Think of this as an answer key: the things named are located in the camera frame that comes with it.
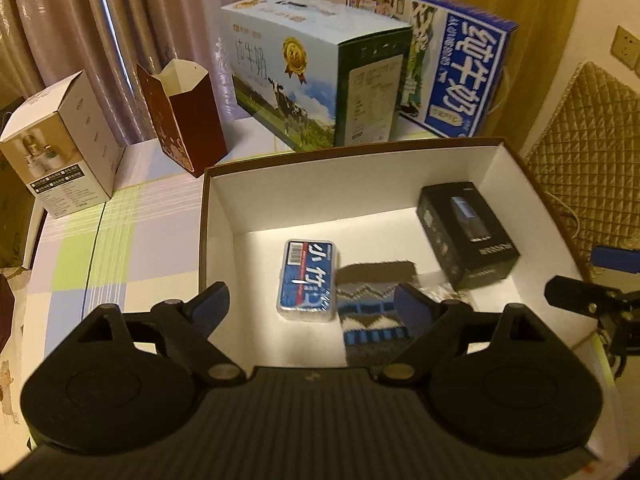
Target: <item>quilted cushion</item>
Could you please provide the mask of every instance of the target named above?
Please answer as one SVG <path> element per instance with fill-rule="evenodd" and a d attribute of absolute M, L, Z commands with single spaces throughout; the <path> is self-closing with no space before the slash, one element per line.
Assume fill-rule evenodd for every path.
<path fill-rule="evenodd" d="M 640 226 L 640 96 L 584 63 L 526 164 L 546 192 L 577 214 L 574 241 L 585 261 L 596 245 L 627 247 Z M 568 209 L 553 202 L 573 234 Z"/>

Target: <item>cardboard box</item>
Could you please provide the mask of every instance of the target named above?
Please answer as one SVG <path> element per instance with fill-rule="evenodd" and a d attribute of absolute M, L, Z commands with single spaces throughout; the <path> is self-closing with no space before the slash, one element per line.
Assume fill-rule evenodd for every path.
<path fill-rule="evenodd" d="M 471 137 L 499 82 L 516 23 L 452 0 L 347 0 L 411 23 L 400 113 L 441 137 Z"/>
<path fill-rule="evenodd" d="M 228 152 L 209 72 L 172 59 L 158 75 L 138 65 L 138 79 L 162 150 L 193 176 Z"/>
<path fill-rule="evenodd" d="M 495 137 L 380 142 L 210 168 L 200 290 L 225 282 L 231 301 L 210 340 L 245 370 L 345 366 L 339 319 L 295 323 L 273 306 L 287 241 L 329 240 L 342 267 L 409 261 L 419 276 L 431 276 L 442 270 L 416 214 L 420 190 L 470 180 L 522 253 L 506 279 L 471 291 L 476 309 L 500 312 L 507 303 L 524 303 L 568 346 L 580 343 L 596 320 L 549 306 L 544 289 L 556 274 L 588 274 L 561 220 L 545 206 L 548 199 L 524 171 L 518 155 Z M 291 204 L 296 190 L 313 190 L 313 203 L 321 206 L 274 206 Z"/>
<path fill-rule="evenodd" d="M 503 280 L 520 257 L 472 182 L 423 187 L 417 213 L 454 290 Z"/>
<path fill-rule="evenodd" d="M 6 124 L 0 150 L 55 218 L 107 202 L 123 151 L 84 72 L 27 99 Z"/>
<path fill-rule="evenodd" d="M 222 9 L 238 104 L 290 147 L 388 140 L 408 25 L 323 0 Z"/>

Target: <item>electrical outlet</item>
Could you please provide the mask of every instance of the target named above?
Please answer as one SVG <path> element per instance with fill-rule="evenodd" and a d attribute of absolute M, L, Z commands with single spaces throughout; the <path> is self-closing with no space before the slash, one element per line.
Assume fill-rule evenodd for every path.
<path fill-rule="evenodd" d="M 618 26 L 611 45 L 611 55 L 633 70 L 640 60 L 640 40 L 628 30 Z"/>

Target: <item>screw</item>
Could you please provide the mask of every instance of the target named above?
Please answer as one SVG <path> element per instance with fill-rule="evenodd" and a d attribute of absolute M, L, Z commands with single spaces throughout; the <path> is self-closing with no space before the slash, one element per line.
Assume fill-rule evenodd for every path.
<path fill-rule="evenodd" d="M 406 381 L 415 375 L 415 369 L 405 363 L 391 363 L 382 368 L 382 373 L 394 381 Z"/>
<path fill-rule="evenodd" d="M 308 375 L 305 375 L 305 381 L 308 381 L 310 383 L 314 382 L 315 380 L 320 380 L 322 378 L 322 376 L 318 373 L 318 372 L 311 372 Z"/>
<path fill-rule="evenodd" d="M 231 363 L 221 363 L 209 368 L 209 377 L 219 381 L 230 381 L 240 375 L 240 368 Z"/>

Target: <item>cow illustration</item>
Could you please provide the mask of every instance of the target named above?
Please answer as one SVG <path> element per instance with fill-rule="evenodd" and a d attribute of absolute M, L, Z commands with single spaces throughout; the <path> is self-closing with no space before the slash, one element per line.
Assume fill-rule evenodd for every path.
<path fill-rule="evenodd" d="M 273 94 L 276 97 L 278 111 L 280 112 L 282 122 L 284 123 L 284 134 L 289 137 L 289 132 L 293 130 L 300 135 L 300 140 L 305 144 L 306 127 L 308 125 L 308 115 L 306 110 L 282 93 L 284 86 L 271 78 L 268 78 L 267 80 L 271 84 Z"/>

